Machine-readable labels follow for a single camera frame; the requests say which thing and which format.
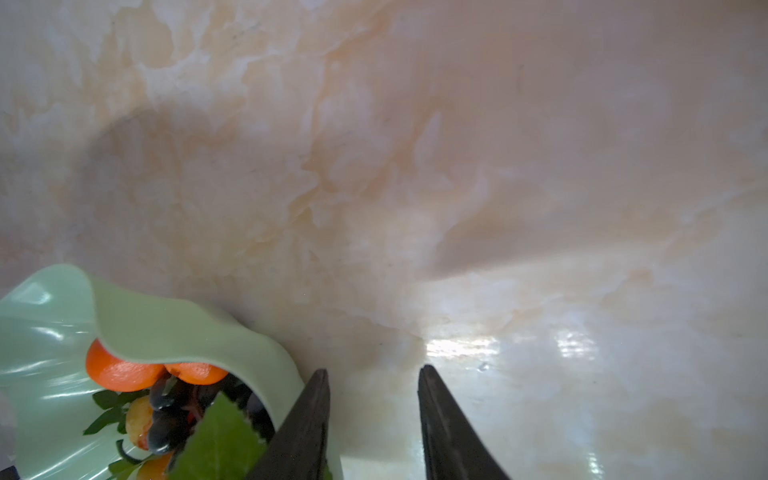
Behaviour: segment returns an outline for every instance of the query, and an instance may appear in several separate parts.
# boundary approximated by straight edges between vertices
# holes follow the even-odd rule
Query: fruit bowl
[[[186,300],[144,295],[72,265],[38,271],[0,300],[0,389],[14,406],[16,468],[28,480],[107,478],[124,435],[82,432],[101,414],[102,390],[85,372],[94,338],[139,363],[205,362],[239,377],[262,400],[276,428],[304,386],[274,340],[227,313]],[[343,480],[333,437],[328,465]]]

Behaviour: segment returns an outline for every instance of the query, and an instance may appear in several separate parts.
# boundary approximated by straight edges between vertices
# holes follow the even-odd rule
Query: green bowl
[[[14,406],[16,468],[25,480],[107,478],[107,464],[118,459],[114,443],[124,436],[115,428],[82,435],[101,414],[91,394],[102,388],[84,367],[96,337],[133,362],[206,362],[232,372],[261,398],[276,428],[304,387],[279,343],[225,312],[131,292],[76,266],[50,266],[0,300],[0,388]],[[343,480],[332,437],[327,455]]]

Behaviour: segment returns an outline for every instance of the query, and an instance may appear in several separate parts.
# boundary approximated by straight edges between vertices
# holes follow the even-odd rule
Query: bowl
[[[261,398],[276,428],[304,387],[279,343],[221,310],[50,266],[0,300],[0,388],[15,410],[16,468],[25,480],[107,478],[107,465],[119,458],[114,443],[125,435],[117,429],[82,435],[101,414],[91,394],[102,388],[85,372],[96,337],[132,362],[205,362],[233,373]],[[343,480],[332,435],[327,457],[334,479]]]

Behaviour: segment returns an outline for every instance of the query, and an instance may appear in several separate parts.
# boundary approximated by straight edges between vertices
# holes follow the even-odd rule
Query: marble surface
[[[0,293],[50,263],[329,369],[424,478],[430,362],[517,480],[768,476],[768,4],[0,4]]]

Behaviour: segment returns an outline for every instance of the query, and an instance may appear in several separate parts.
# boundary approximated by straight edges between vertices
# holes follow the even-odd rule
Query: orange fruit
[[[152,406],[149,404],[149,396],[135,399],[125,414],[125,432],[128,434],[128,439],[138,448],[149,450],[147,433],[151,426]]]
[[[168,474],[165,469],[168,468],[168,462],[172,456],[174,456],[173,453],[167,453],[160,458],[147,460],[147,463],[139,468],[136,480],[167,480]]]
[[[107,390],[136,392],[151,387],[163,375],[163,366],[120,360],[96,339],[85,356],[85,371]]]
[[[177,376],[193,385],[210,385],[216,383],[225,376],[227,371],[207,363],[166,363],[165,369],[173,376]]]

